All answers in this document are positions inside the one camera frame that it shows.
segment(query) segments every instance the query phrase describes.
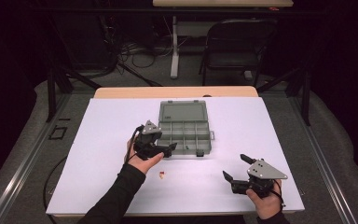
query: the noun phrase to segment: white tabletop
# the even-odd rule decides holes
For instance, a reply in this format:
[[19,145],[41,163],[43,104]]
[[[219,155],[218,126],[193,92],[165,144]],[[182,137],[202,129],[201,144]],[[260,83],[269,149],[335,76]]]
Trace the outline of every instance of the white tabletop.
[[291,7],[292,0],[153,0],[155,7]]
[[159,104],[165,100],[206,101],[212,151],[204,158],[172,156],[152,167],[126,216],[242,214],[255,210],[244,195],[233,194],[222,171],[247,180],[240,154],[265,159],[286,175],[282,181],[285,211],[304,205],[281,145],[259,97],[158,99],[91,99],[71,147],[48,214],[84,215],[117,178],[134,129],[147,120],[158,123]]

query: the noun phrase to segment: gray carpet floor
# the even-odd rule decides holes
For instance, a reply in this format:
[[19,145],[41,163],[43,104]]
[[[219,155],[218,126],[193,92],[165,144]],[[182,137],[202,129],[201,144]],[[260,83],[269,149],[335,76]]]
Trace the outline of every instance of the gray carpet floor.
[[[198,75],[200,66],[199,54],[183,54],[180,58],[179,78],[170,79],[171,58],[157,57],[153,64],[147,68],[136,68],[131,60],[128,66],[136,69],[145,78],[154,80],[163,86],[200,86],[201,76]],[[137,55],[134,60],[137,65],[150,64],[152,59],[148,56]],[[270,79],[262,76],[259,85]],[[116,70],[108,76],[94,78],[94,81],[107,87],[147,86],[141,79]],[[57,95],[62,103],[57,118],[49,124],[52,127],[65,127],[63,139],[51,139],[49,133],[42,134],[40,152],[35,156],[31,171],[27,174],[24,183],[12,203],[3,213],[2,223],[51,223],[45,215],[43,205],[43,185],[54,165],[68,154],[70,146],[76,136],[77,129],[87,108],[93,90],[83,83],[72,80],[76,90],[71,95]],[[249,85],[240,74],[223,74],[211,72],[208,74],[207,85]],[[287,214],[292,223],[345,223],[339,212],[339,204],[334,200],[335,192],[329,188],[328,181],[322,175],[321,167],[315,156],[315,147],[319,148],[331,169],[339,190],[345,197],[345,202],[351,209],[358,223],[358,168],[352,160],[352,144],[345,130],[334,115],[327,109],[317,95],[310,97],[311,126],[304,125],[298,116],[297,98],[287,98],[283,90],[286,83],[274,87],[260,96],[266,103],[272,123],[282,145],[283,153],[289,163],[296,184],[302,194],[305,211]],[[46,82],[35,88],[38,99],[34,112],[14,146],[7,162],[0,172],[0,200],[12,180],[16,171],[21,167],[32,148],[35,146],[40,134],[46,129],[45,120],[48,115],[48,98]],[[310,133],[316,139],[310,140]],[[64,162],[58,166],[48,182],[47,198],[51,197],[51,190],[57,183]],[[255,223],[255,214],[244,216],[247,223]],[[77,218],[56,218],[57,223],[76,223]]]

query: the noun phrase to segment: background desk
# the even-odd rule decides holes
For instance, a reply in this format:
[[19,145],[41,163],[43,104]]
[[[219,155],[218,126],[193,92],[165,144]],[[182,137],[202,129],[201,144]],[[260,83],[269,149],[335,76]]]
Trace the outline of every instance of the background desk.
[[[240,89],[243,89],[240,97],[227,97],[228,92],[239,92]],[[121,93],[117,93],[124,93],[124,90],[130,98],[91,99],[48,206],[48,214],[87,213],[115,181],[126,152],[126,143],[134,129],[148,119],[158,122],[161,101],[190,99],[206,101],[210,128],[216,136],[212,141],[211,154],[204,158],[172,157],[154,166],[135,195],[127,216],[229,215],[254,211],[255,207],[247,197],[231,192],[222,174],[225,170],[236,179],[249,178],[246,174],[249,164],[240,159],[241,153],[252,158],[264,158],[287,174],[289,179],[283,181],[282,189],[287,205],[285,209],[304,210],[263,100],[243,97],[247,92],[255,96],[254,89],[166,89],[167,94],[183,95],[184,98],[131,98],[137,94],[145,97],[145,92],[154,90],[163,93],[165,88],[161,87],[120,88],[117,92],[115,89],[101,89],[96,95],[107,96],[111,92],[112,96],[118,97]],[[191,91],[197,97],[189,97],[193,95],[189,94]],[[220,97],[202,98],[198,97],[199,93]],[[165,172],[163,179],[159,178],[161,171]]]
[[[293,5],[292,0],[153,0],[153,6],[155,7],[291,7]],[[206,35],[212,23],[202,22],[196,24],[195,35]],[[179,65],[179,52],[178,41],[179,35],[191,35],[189,32],[178,32],[178,23],[176,16],[173,16],[172,22],[172,67],[171,78],[178,77],[178,65]]]

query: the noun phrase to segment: forearm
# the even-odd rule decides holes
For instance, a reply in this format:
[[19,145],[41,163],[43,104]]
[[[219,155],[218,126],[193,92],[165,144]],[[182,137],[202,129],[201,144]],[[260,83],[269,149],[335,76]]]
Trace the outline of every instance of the forearm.
[[290,222],[284,217],[282,212],[277,213],[275,216],[261,219],[260,217],[257,218],[258,224],[289,224]]
[[119,223],[144,182],[145,174],[123,165],[114,185],[78,223]]

